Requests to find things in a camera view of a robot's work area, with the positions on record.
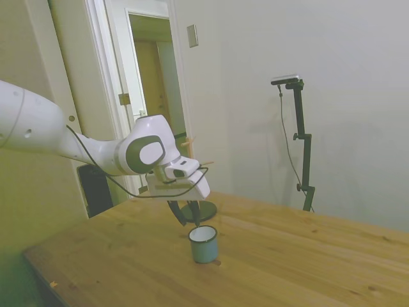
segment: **wooden table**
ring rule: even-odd
[[[409,306],[409,234],[212,193],[219,261],[195,264],[164,201],[130,200],[26,252],[65,303]]]

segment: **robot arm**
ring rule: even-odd
[[[152,196],[173,200],[203,200],[210,189],[199,163],[182,157],[162,115],[139,118],[122,140],[97,141],[77,137],[65,125],[62,110],[35,93],[0,81],[0,148],[60,155],[92,164],[78,141],[110,175],[147,174]],[[194,186],[188,193],[180,194]]]

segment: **white wall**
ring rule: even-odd
[[[171,116],[172,131],[174,135],[186,133],[173,44],[171,42],[157,42],[157,45],[164,77],[167,103],[169,105],[169,114]]]
[[[178,0],[195,149],[216,161],[211,188],[302,208],[269,84],[296,72],[316,211],[409,231],[408,9],[400,0]],[[193,23],[199,47],[189,49]],[[284,116],[292,136],[290,91]],[[302,142],[290,146],[301,171]]]
[[[77,117],[47,1],[0,1],[0,29],[0,80]],[[0,150],[0,306],[43,306],[22,253],[87,219],[75,165]]]

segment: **light switch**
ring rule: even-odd
[[[189,47],[193,48],[199,45],[197,41],[196,25],[193,24],[187,27],[187,38],[189,39]]]

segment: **stand base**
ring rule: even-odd
[[[217,207],[214,203],[210,201],[199,201],[200,207],[200,222],[207,221],[215,216],[217,212]],[[189,206],[186,205],[181,209],[182,214],[185,216],[186,221],[194,223],[192,211]]]

